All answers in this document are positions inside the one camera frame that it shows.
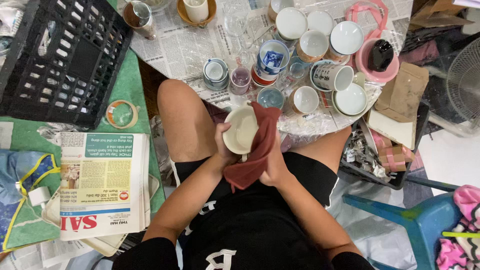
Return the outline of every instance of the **pink bowl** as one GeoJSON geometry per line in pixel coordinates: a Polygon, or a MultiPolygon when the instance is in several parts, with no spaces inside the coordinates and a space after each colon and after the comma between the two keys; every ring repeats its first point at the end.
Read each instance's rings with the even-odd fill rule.
{"type": "Polygon", "coordinates": [[[376,83],[386,83],[395,78],[396,74],[398,73],[398,69],[400,68],[400,64],[398,62],[397,55],[394,53],[393,60],[390,65],[388,65],[386,71],[377,72],[368,68],[368,56],[377,40],[379,40],[379,38],[370,38],[363,43],[363,45],[360,47],[360,50],[357,51],[355,63],[357,65],[357,69],[365,74],[365,78],[367,80],[376,83]]]}

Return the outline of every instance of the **crumpled paper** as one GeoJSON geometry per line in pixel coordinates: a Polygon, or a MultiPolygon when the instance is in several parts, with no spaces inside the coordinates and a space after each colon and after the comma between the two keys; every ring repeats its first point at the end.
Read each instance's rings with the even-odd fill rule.
{"type": "Polygon", "coordinates": [[[344,159],[386,183],[394,178],[390,174],[385,173],[385,168],[382,167],[378,155],[367,145],[365,135],[360,128],[352,131],[352,139],[345,149],[344,159]]]}
{"type": "Polygon", "coordinates": [[[47,123],[47,125],[49,126],[41,126],[36,131],[47,141],[58,146],[61,146],[60,132],[85,132],[88,130],[86,127],[64,123],[47,123]]]}

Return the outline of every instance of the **masking tape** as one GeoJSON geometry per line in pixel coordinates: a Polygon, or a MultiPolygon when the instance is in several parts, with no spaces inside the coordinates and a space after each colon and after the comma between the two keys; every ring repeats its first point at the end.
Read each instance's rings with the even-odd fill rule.
{"type": "Polygon", "coordinates": [[[119,100],[116,100],[112,103],[110,103],[110,105],[107,107],[107,113],[106,113],[106,118],[107,118],[107,121],[114,127],[118,128],[118,129],[124,129],[124,128],[129,128],[129,127],[133,127],[137,121],[138,121],[138,111],[137,111],[137,108],[131,104],[129,101],[126,101],[124,99],[119,99],[119,100]],[[120,104],[128,104],[130,105],[130,108],[132,109],[132,112],[133,112],[133,117],[132,117],[132,121],[130,121],[130,123],[126,124],[125,126],[119,126],[115,123],[115,121],[113,121],[113,111],[115,110],[115,108],[120,105],[120,104]]]}

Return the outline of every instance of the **plastic wrap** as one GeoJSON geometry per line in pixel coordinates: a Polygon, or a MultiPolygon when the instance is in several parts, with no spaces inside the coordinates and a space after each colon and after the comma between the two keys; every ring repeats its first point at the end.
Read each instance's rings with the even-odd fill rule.
{"type": "MultiPolygon", "coordinates": [[[[405,40],[413,0],[383,1],[389,8],[389,15],[382,38],[387,39],[398,54],[405,40]]],[[[247,93],[240,96],[233,94],[230,86],[219,91],[210,90],[203,82],[204,63],[211,57],[219,57],[225,60],[231,72],[240,66],[239,52],[247,50],[250,53],[250,61],[244,66],[250,69],[256,60],[260,45],[274,38],[275,26],[267,15],[268,0],[219,0],[216,3],[216,17],[206,28],[198,28],[187,25],[180,19],[175,2],[172,1],[165,8],[153,13],[159,38],[146,40],[135,34],[131,47],[140,58],[167,77],[185,81],[205,101],[231,111],[241,106],[246,99],[256,100],[262,87],[252,82],[247,93]],[[235,5],[237,10],[249,11],[248,27],[243,36],[233,37],[225,32],[223,12],[225,5],[235,5]]],[[[354,3],[356,1],[351,0],[320,2],[295,0],[295,7],[305,13],[325,10],[332,15],[337,24],[345,20],[346,9],[354,3]]],[[[368,11],[358,14],[358,23],[365,34],[378,27],[368,11]]],[[[294,87],[309,84],[308,78],[304,78],[294,87]]],[[[368,105],[364,112],[369,110],[376,101],[382,85],[373,82],[365,83],[368,105]]],[[[287,98],[292,91],[292,88],[287,88],[282,92],[287,98]]],[[[347,117],[338,113],[332,107],[331,93],[319,92],[319,97],[320,106],[315,112],[308,115],[284,113],[280,117],[278,128],[280,131],[289,133],[292,145],[310,142],[324,134],[341,130],[360,117],[360,115],[347,117]]],[[[285,100],[284,112],[287,106],[289,105],[285,100]]]]}

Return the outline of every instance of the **red cloth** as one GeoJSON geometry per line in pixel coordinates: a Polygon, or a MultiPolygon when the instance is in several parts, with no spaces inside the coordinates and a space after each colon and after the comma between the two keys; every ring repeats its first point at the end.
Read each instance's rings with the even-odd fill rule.
{"type": "Polygon", "coordinates": [[[255,182],[267,169],[267,156],[275,143],[276,122],[282,113],[278,108],[264,108],[257,102],[252,102],[257,118],[258,131],[252,142],[252,151],[247,161],[227,166],[223,175],[227,182],[235,187],[245,189],[255,182]]]}

